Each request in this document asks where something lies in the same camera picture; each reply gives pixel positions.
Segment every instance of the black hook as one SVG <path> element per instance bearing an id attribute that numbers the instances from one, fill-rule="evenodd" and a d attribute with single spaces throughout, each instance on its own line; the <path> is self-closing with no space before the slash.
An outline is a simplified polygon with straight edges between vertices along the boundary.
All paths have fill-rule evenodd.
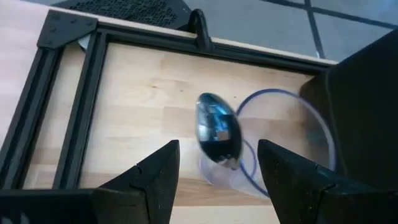
<path id="1" fill-rule="evenodd" d="M 214 49 L 207 30 L 206 18 L 202 10 L 195 9 L 191 12 L 187 31 L 198 35 L 195 42 L 199 50 L 210 52 Z"/>

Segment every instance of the black aluminum frame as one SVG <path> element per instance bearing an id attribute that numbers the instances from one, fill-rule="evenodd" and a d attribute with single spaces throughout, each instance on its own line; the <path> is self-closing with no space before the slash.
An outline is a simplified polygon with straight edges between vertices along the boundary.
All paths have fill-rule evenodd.
<path id="1" fill-rule="evenodd" d="M 16 112 L 0 151 L 0 189 L 21 189 L 39 134 L 64 46 L 91 34 L 53 189 L 77 189 L 90 133 L 101 71 L 110 42 L 201 57 L 322 75 L 332 65 L 212 42 L 200 10 L 192 12 L 189 32 L 197 38 L 99 22 L 92 17 L 49 11 Z"/>

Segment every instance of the wooden board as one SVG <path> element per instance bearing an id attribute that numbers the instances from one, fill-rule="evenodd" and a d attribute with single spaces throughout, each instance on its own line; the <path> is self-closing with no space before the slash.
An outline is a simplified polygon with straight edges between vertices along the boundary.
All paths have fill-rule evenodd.
<path id="1" fill-rule="evenodd" d="M 48 9 L 28 2 L 0 1 L 0 143 L 34 58 L 35 43 Z M 194 37 L 186 32 L 95 17 L 105 22 Z M 213 41 L 320 60 L 228 40 Z M 84 56 L 76 43 L 65 50 L 25 189 L 52 185 Z M 179 139 L 180 179 L 171 223 L 277 223 L 270 200 L 218 189 L 201 178 L 193 119 L 195 100 L 200 93 L 209 91 L 236 108 L 254 91 L 283 88 L 296 93 L 309 79 L 270 68 L 110 44 L 81 187 L 97 187 L 171 139 Z"/>

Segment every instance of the tiled floor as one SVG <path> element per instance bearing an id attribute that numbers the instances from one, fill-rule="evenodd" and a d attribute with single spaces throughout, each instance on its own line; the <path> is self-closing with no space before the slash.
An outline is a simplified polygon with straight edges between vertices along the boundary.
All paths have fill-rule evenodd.
<path id="1" fill-rule="evenodd" d="M 53 4 L 62 0 L 26 1 Z M 322 50 L 325 58 L 336 61 L 398 28 L 398 0 L 184 1 L 191 9 L 200 8 L 205 13 L 213 37 L 313 57 Z M 315 18 L 312 27 L 307 11 Z M 318 49 L 317 36 L 321 43 Z"/>

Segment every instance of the spoon bowl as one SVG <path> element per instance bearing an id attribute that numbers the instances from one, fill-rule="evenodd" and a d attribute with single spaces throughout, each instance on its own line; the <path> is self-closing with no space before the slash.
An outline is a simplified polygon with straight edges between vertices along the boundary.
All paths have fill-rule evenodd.
<path id="1" fill-rule="evenodd" d="M 213 162 L 239 169 L 242 132 L 233 109 L 212 93 L 199 96 L 196 106 L 196 132 L 202 151 Z"/>

